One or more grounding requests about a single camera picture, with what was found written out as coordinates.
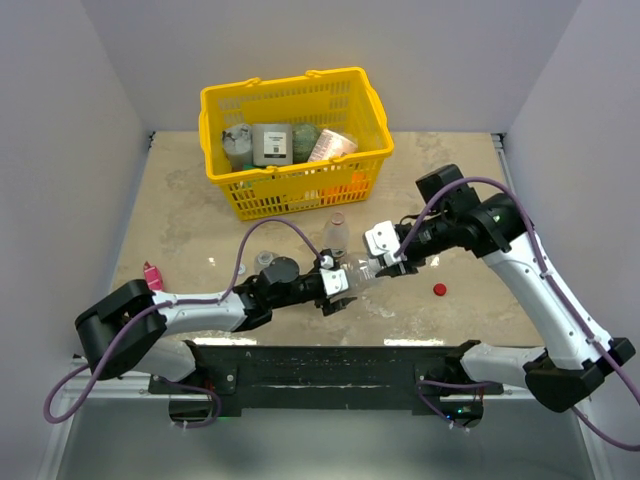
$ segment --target gray container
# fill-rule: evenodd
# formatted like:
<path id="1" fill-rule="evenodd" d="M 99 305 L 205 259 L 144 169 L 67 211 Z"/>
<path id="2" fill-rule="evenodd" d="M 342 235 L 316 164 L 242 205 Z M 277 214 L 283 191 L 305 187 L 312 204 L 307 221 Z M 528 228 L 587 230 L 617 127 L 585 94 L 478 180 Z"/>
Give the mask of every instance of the gray container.
<path id="1" fill-rule="evenodd" d="M 291 165 L 293 132 L 288 123 L 253 125 L 253 164 L 256 167 Z"/>

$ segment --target label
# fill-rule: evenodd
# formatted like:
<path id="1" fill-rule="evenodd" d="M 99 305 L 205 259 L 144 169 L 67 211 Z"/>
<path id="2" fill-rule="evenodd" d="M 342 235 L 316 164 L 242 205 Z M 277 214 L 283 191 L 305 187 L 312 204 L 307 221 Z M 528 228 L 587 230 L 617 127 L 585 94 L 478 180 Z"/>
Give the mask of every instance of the label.
<path id="1" fill-rule="evenodd" d="M 285 158 L 287 156 L 287 134 L 264 132 L 264 157 Z"/>

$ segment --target beige table surface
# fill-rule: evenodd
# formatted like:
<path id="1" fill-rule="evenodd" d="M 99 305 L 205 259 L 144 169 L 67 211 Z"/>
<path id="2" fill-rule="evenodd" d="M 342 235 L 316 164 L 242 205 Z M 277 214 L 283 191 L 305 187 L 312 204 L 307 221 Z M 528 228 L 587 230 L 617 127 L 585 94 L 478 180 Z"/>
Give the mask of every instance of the beige table surface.
<path id="1" fill-rule="evenodd" d="M 393 137 L 395 152 L 382 167 L 367 201 L 294 213 L 287 219 L 321 247 L 324 223 L 340 210 L 351 231 L 351 251 L 363 251 L 362 232 L 375 223 L 397 222 L 403 215 L 420 211 L 424 203 L 414 181 L 437 167 L 456 163 L 466 176 L 503 179 L 488 134 L 405 132 Z M 481 198 L 493 194 L 491 187 L 476 188 Z M 249 226 L 237 219 L 222 193 L 207 179 L 197 133 L 158 132 L 113 286 L 142 278 L 142 265 L 149 261 L 162 272 L 167 291 L 222 291 L 231 278 L 238 243 Z M 310 251 L 291 229 L 266 224 L 247 244 L 243 262 L 248 271 L 241 281 L 252 273 L 255 255 L 265 249 L 294 258 L 301 271 L 311 266 Z M 516 300 L 482 261 L 454 249 L 439 255 L 433 265 L 418 275 L 383 279 L 346 310 L 330 317 L 306 304 L 275 311 L 269 324 L 251 332 L 207 331 L 185 336 L 249 339 L 262 345 L 389 345 L 397 341 L 455 345 L 468 339 L 495 345 L 541 344 Z M 438 282 L 448 287 L 444 297 L 432 292 Z"/>

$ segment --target gray floor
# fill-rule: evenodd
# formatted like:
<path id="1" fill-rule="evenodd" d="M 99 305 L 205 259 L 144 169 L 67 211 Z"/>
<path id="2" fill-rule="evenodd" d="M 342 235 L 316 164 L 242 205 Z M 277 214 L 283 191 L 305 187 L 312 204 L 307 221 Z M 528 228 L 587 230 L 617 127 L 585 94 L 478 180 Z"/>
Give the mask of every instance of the gray floor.
<path id="1" fill-rule="evenodd" d="M 576 419 L 487 400 L 469 435 L 407 412 L 247 410 L 183 432 L 166 400 L 90 400 L 58 480 L 593 478 Z"/>

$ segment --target yellow crate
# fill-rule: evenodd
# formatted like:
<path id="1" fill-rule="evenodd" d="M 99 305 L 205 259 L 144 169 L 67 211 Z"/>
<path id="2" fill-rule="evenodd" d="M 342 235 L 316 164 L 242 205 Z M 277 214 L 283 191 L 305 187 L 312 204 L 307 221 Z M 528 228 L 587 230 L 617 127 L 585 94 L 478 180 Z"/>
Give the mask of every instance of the yellow crate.
<path id="1" fill-rule="evenodd" d="M 205 88 L 200 145 L 207 176 L 241 220 L 357 202 L 369 197 L 393 152 L 387 116 L 362 68 L 310 70 L 300 77 Z M 237 123 L 311 122 L 353 135 L 358 153 L 322 162 L 232 172 L 221 133 Z"/>

